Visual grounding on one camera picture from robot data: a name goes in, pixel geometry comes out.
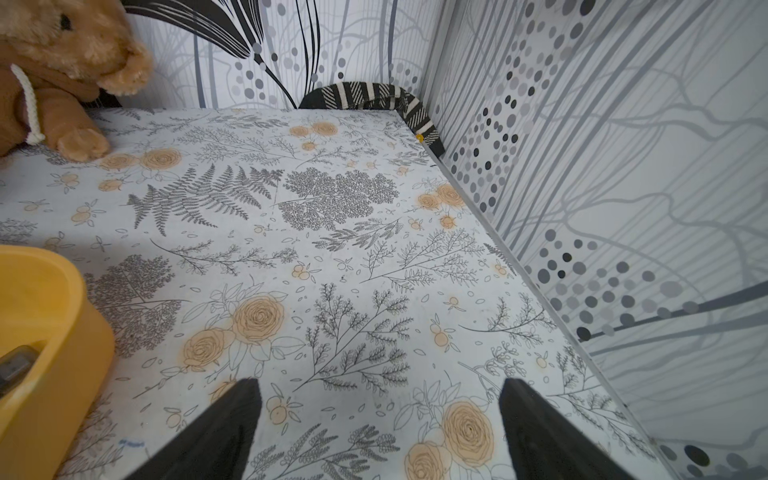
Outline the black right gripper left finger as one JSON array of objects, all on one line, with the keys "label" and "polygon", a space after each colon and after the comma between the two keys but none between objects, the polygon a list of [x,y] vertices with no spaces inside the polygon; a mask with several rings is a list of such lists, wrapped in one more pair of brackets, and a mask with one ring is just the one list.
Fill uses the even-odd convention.
[{"label": "black right gripper left finger", "polygon": [[236,382],[131,479],[240,479],[262,409],[256,379]]}]

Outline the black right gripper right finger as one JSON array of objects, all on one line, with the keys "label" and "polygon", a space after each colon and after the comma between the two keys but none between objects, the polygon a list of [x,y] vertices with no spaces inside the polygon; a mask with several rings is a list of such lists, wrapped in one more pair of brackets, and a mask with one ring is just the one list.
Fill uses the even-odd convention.
[{"label": "black right gripper right finger", "polygon": [[499,410],[518,479],[632,479],[525,381],[505,380]]}]

